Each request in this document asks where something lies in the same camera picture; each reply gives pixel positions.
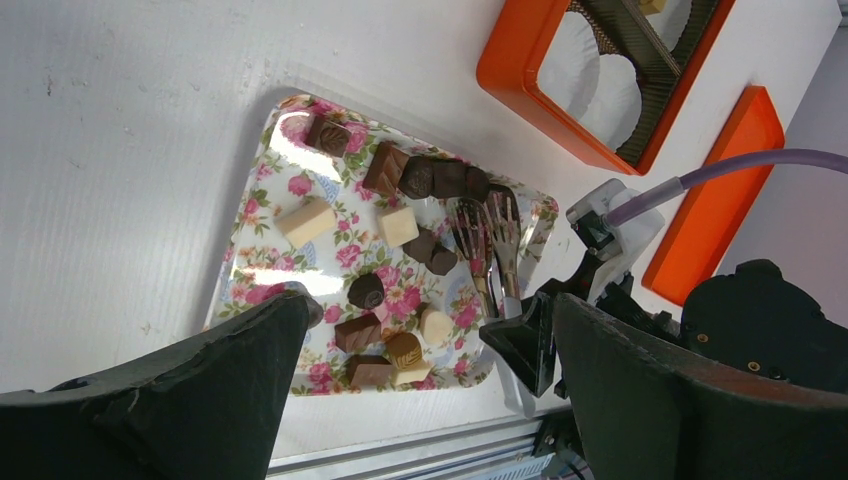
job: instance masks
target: white chocolate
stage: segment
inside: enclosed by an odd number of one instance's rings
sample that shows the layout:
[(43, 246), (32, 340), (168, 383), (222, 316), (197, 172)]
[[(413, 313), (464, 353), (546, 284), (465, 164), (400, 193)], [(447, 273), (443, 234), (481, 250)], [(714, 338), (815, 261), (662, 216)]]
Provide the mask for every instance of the white chocolate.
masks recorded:
[(392, 372), (392, 385), (398, 386), (404, 383), (424, 381), (432, 368), (433, 366), (422, 358), (406, 370), (395, 369)]
[(418, 329), (427, 345), (441, 345), (453, 330), (453, 320), (446, 313), (427, 307), (418, 321)]
[(335, 227), (336, 214), (329, 203), (316, 198), (274, 223), (294, 248), (301, 248)]
[(418, 237), (418, 224), (415, 223), (412, 207), (399, 207), (382, 212), (377, 217), (377, 226), (380, 228), (380, 236), (392, 248)]

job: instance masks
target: metal tongs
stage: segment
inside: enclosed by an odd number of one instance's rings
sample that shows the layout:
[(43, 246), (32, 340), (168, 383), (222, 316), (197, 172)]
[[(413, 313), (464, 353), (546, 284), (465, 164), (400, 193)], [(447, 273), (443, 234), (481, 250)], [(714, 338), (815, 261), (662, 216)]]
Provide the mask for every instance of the metal tongs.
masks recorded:
[[(460, 254), (468, 260), (471, 277), (483, 305), (485, 321), (489, 323), (503, 319), (496, 307), (497, 298), (492, 284), (493, 256), (498, 262), (504, 318), (521, 316), (517, 275), (521, 223), (512, 190), (493, 184), (486, 205), (463, 198), (457, 200), (449, 211), (454, 240)], [(504, 405), (526, 418), (533, 417), (536, 401), (532, 394), (503, 358), (494, 351), (492, 354), (495, 355), (504, 390)]]

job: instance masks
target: chocolate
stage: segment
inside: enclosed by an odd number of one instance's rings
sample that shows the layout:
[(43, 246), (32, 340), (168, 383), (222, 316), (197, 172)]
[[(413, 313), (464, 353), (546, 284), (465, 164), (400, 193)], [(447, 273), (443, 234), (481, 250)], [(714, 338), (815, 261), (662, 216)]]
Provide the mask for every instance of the chocolate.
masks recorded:
[(383, 282), (376, 273), (366, 273), (357, 278), (347, 291), (348, 301), (363, 310), (379, 307), (385, 296)]
[(445, 248), (442, 244), (436, 245), (433, 250), (433, 255), (426, 263), (427, 270), (433, 272), (434, 275), (444, 276), (456, 266), (457, 257), (452, 251)]
[(415, 365), (423, 355), (418, 337), (406, 332), (392, 337), (386, 343), (386, 352), (389, 353), (389, 360), (398, 370), (405, 370)]
[(433, 256), (436, 248), (436, 236), (433, 232), (422, 226), (418, 226), (418, 237), (403, 244), (403, 253), (412, 257), (418, 263), (427, 263)]
[(400, 151), (394, 143), (381, 142), (374, 152), (374, 159), (362, 180), (362, 186), (372, 192), (393, 197), (407, 161), (409, 155)]
[(395, 367), (379, 355), (354, 355), (347, 364), (347, 379), (351, 387), (385, 385)]
[(315, 117), (304, 143), (328, 155), (342, 157), (349, 141), (350, 132), (347, 129), (324, 117)]
[(465, 196), (485, 202), (489, 197), (489, 176), (477, 167), (468, 167), (465, 170)]
[(410, 157), (403, 169), (398, 188), (404, 195), (420, 200), (433, 192), (433, 159), (429, 157)]
[(382, 339), (380, 320), (373, 313), (336, 324), (336, 346), (345, 353), (377, 343)]
[(459, 160), (436, 160), (433, 162), (433, 195), (436, 198), (465, 196), (468, 188), (465, 171), (468, 167)]

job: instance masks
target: square chocolate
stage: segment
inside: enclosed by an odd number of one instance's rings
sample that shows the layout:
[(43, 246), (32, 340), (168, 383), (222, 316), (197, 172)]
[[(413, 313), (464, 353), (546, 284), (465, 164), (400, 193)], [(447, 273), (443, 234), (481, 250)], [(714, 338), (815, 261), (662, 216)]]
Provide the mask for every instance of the square chocolate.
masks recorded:
[(468, 167), (459, 160), (433, 162), (433, 193), (436, 198), (463, 197), (468, 191), (465, 171)]
[(457, 260), (455, 253), (439, 243), (433, 249), (433, 256), (425, 265), (434, 275), (445, 276), (456, 266)]
[(398, 370), (406, 370), (415, 365), (423, 355), (418, 337), (409, 332), (399, 333), (389, 339), (386, 342), (386, 352)]
[(418, 226), (418, 237), (403, 244), (403, 253), (412, 257), (418, 263), (427, 263), (436, 248), (436, 236), (432, 231)]
[(354, 355), (347, 364), (347, 379), (351, 387), (385, 385), (395, 367), (379, 355)]
[(411, 157), (400, 177), (398, 188), (413, 200), (429, 197), (433, 193), (433, 159), (420, 155)]
[(371, 160), (362, 186), (372, 192), (393, 197), (407, 161), (409, 155), (403, 153), (394, 143), (381, 142), (374, 152), (374, 159)]
[(324, 117), (315, 117), (304, 143), (333, 157), (343, 157), (348, 142), (350, 131)]
[(380, 320), (373, 313), (336, 324), (336, 346), (345, 353), (382, 340)]

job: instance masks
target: screw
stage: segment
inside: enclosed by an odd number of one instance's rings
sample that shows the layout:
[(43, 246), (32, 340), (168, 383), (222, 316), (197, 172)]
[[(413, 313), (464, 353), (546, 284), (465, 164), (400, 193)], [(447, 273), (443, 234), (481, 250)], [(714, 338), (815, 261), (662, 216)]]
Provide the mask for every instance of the screw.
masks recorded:
[(783, 380), (786, 377), (783, 376), (783, 370), (777, 367), (771, 367), (769, 368), (769, 378), (773, 380)]

